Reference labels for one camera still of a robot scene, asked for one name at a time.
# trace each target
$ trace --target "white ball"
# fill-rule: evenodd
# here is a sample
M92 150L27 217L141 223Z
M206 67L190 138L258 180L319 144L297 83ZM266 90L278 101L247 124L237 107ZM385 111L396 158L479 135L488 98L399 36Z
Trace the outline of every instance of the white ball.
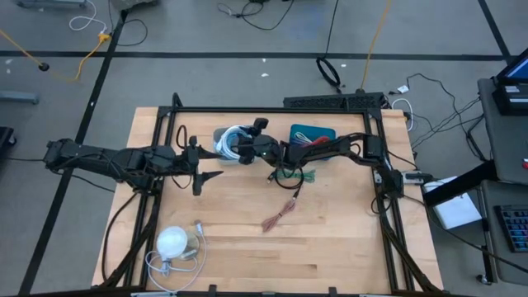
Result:
M164 229L156 241L162 260L170 260L180 256L187 246L187 234L180 227L173 226Z

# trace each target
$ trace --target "yellow cable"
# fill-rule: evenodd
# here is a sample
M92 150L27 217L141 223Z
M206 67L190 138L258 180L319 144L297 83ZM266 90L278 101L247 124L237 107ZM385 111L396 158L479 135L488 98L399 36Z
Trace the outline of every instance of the yellow cable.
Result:
M6 32L4 32L2 29L0 29L0 35L4 36L9 42L11 42L13 45L15 45L27 58L31 59L33 62L37 63L39 66L42 66L43 63L40 62L37 58L33 57L30 53L28 53L25 49L23 49L17 42L15 42ZM97 50L99 50L99 48L101 47L101 45L103 43L105 43L105 41L109 40L111 37L108 35L108 34L99 34L99 43L97 44L97 46L90 52L90 54L88 54L86 57L82 58L81 60L81 63L79 63L79 68L78 68L78 71L77 71L77 75L75 75L75 78L66 78L65 76L63 76L62 74L60 73L56 73L55 71L53 70L50 70L49 72L57 77L57 78L60 78L60 79L63 79L69 83L71 82L75 82L77 80L79 80L79 78L81 77L81 72L83 70L83 65L84 65L84 62L86 62L86 60L88 58L90 58Z
M42 66L42 63L30 55L30 53L26 52L25 49L23 49L17 42L15 42L6 32L4 32L2 29L0 29L0 34L2 34L9 42L11 42L13 45L15 45L22 53L26 55L27 58L33 60L33 62L37 63L39 66Z
M385 23L385 18L387 17L387 14L389 13L391 2L392 0L387 0L387 7L385 8L385 11L383 12L383 16L381 17L381 21L379 21L376 34L374 35L374 38L372 39L372 43L370 44L369 54L366 56L365 72L363 72L363 80L361 81L361 86L360 86L361 90L363 90L363 86L365 86L366 76L369 73L370 56L372 55L374 44L376 43L376 39L378 38L378 35L381 32L381 28L383 27L383 24Z

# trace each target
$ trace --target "wooden tabletop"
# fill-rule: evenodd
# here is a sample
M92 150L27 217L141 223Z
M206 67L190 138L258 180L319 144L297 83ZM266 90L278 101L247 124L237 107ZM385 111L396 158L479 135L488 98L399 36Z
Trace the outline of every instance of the wooden tabletop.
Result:
M128 147L150 145L156 114L154 107L136 110ZM186 125L189 135L196 135L198 143L212 151L214 130L251 125L257 117L269 120L263 134L284 141L288 140L292 124L328 127L335 129L337 135L364 131L361 115L329 114L185 112L177 114L176 126ZM402 112L383 111L383 117L389 150L413 160ZM180 152L174 138L172 146ZM399 170L413 168L396 158L391 162ZM304 169L316 169L315 182L303 185L293 212L285 215L272 231L262 233L261 222L276 215L293 194L274 182L266 183L272 169L262 160L249 166L226 166L218 160L200 161L202 172L223 170L224 173L207 181L201 196L197 197L192 195L191 188L181 190L170 179L166 180L157 233L174 225L194 231L193 222L200 219L207 240L204 269L186 290L207 290L209 285L217 285L218 291L327 293L328 287L335 286L342 294L390 293L380 221L370 211L375 195L370 168L341 157L309 163ZM186 184L188 177L177 180ZM422 198L417 186L405 186L405 193ZM130 196L127 185L117 186L109 218ZM136 198L120 214L111 230L107 274L130 248L138 204L139 198ZM423 206L410 200L400 200L399 204L409 253L431 282L442 288ZM143 255L142 251L137 256L133 284L139 283ZM394 255L399 285L404 288L400 260L396 252ZM199 262L202 257L203 251L200 251ZM190 264L173 261L174 266ZM157 272L153 275L160 284L174 290L193 277L193 273L175 271L168 278ZM100 255L93 284L101 281ZM151 282L147 288L157 289Z

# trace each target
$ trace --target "wire bundle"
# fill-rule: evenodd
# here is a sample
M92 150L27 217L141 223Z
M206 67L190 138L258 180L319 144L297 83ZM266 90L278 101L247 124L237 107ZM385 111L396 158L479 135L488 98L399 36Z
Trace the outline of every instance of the wire bundle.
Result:
M225 132L220 137L220 140L214 144L214 150L216 153L221 154L228 160L239 160L240 155L235 153L232 147L233 141L238 139L239 135L242 135L243 137L250 137L250 135L242 129L244 127L247 126L235 125L225 130Z
M198 232L201 236L201 240L204 244L204 258L202 259L201 261L201 264L200 264L200 267L198 267L198 271L196 272L196 274L191 278L191 280L189 280L189 282L184 285L182 288L178 289L178 290L169 290L167 288L165 288L164 286L160 285L159 283L157 283L157 281L153 278L152 276L152 272L151 270L154 269L160 273L162 273L164 276L168 276L169 272L170 271L184 271L184 272L192 272L196 269L196 265L198 263L198 260L196 260L196 258L194 258L195 260L195 266L192 268L192 269L183 269L183 268L175 268L175 267L172 267L170 265L166 265L167 268L165 269L160 269L160 268L157 268L155 266L152 265L152 261L157 259L158 257L160 257L159 255L157 256L154 256L152 257L150 260L149 260L149 257L146 256L145 257L145 263L147 263L148 265L148 278L153 282L153 284L155 284L160 290L164 290L168 293L171 293L171 294L177 294L179 291L181 290L184 290L186 289L189 285L191 285L195 280L196 278L198 277L198 275L200 274L201 270L204 268L204 264L205 264L205 259L207 258L207 242L205 241L205 236L204 236L204 232L203 232L203 229L199 229L199 232Z

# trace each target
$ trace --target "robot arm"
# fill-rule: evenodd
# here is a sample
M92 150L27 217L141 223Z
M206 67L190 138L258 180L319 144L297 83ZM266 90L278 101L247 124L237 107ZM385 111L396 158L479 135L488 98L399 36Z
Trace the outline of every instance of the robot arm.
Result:
M376 184L379 193L392 198L403 197L402 173L390 166L383 140L379 136L358 132L321 144L298 146L282 141L279 143L271 136L261 134L266 126L267 119L256 119L253 127L246 128L251 137L239 135L239 145L236 147L241 156L240 163L249 164L255 157L259 157L272 167L293 171L312 161L336 156L347 157L358 165L374 168L381 177L381 182ZM351 149L353 147L360 148L360 151L354 152Z
M176 155L170 146L165 145L113 150L61 139L48 143L44 162L52 172L79 168L112 177L118 182L126 182L134 191L143 193L150 193L154 178L192 176L193 194L198 196L201 186L207 180L222 173L198 173L199 160L220 157L196 145L195 136L189 138L189 144L180 155Z

